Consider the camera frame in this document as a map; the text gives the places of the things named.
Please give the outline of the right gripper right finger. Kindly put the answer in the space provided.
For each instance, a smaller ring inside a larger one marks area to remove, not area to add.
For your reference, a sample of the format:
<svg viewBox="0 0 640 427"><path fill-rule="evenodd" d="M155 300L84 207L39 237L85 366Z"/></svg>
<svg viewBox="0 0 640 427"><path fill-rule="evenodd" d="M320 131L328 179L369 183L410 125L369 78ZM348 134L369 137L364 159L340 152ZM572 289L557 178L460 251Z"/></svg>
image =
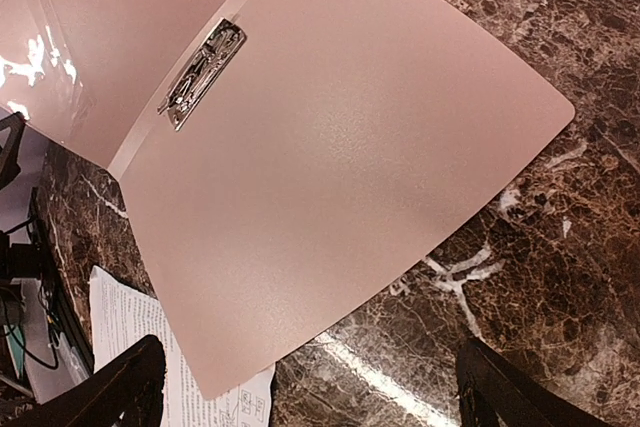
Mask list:
<svg viewBox="0 0 640 427"><path fill-rule="evenodd" d="M604 426L606 423L546 390L477 337L456 356L463 426Z"/></svg>

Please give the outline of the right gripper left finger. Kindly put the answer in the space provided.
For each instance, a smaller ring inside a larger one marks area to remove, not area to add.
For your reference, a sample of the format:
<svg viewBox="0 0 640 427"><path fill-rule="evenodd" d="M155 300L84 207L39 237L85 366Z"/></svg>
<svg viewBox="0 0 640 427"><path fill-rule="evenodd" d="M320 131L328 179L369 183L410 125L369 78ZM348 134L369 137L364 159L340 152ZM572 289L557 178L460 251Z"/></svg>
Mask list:
<svg viewBox="0 0 640 427"><path fill-rule="evenodd" d="M146 335L68 392L24 414L26 426L158 426L165 352Z"/></svg>

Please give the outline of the tan brown folder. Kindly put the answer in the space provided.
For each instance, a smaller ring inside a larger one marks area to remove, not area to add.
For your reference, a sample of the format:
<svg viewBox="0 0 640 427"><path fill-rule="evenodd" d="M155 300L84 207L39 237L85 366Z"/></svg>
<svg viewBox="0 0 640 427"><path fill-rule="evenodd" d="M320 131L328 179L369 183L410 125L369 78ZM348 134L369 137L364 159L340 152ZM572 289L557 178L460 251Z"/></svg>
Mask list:
<svg viewBox="0 0 640 427"><path fill-rule="evenodd" d="M247 39L176 132L157 108L221 18ZM400 277L574 116L444 0L1 0L1 101L118 182L208 399Z"/></svg>

